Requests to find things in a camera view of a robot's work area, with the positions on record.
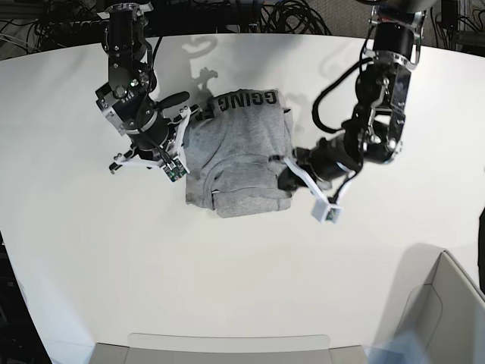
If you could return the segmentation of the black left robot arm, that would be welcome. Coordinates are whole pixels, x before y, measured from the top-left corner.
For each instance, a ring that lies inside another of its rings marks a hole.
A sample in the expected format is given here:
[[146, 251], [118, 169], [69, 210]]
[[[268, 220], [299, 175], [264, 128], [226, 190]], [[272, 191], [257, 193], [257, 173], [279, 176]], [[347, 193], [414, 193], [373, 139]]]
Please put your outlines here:
[[[321, 138], [313, 149], [296, 148], [293, 158], [310, 178], [329, 185], [339, 177], [347, 184], [367, 162], [386, 164], [397, 153], [405, 125], [405, 104], [412, 71], [421, 56], [423, 27], [432, 1], [370, 1], [368, 39], [359, 59], [321, 91], [314, 101], [314, 125], [331, 139]], [[337, 129], [322, 120], [319, 107], [354, 71], [357, 103], [349, 120]]]

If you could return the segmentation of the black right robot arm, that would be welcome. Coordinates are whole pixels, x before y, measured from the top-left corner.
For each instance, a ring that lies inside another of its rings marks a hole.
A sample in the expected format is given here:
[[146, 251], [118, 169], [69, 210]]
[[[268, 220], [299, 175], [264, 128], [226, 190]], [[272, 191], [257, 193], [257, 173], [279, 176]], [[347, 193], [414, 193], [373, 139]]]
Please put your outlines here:
[[108, 24], [102, 48], [108, 56], [108, 81], [95, 91], [96, 104], [121, 136], [128, 136], [134, 153], [164, 164], [174, 158], [167, 150], [175, 139], [176, 125], [163, 110], [189, 99], [188, 92], [155, 101], [157, 87], [154, 63], [159, 45], [145, 38], [146, 12], [150, 1], [105, 1]]

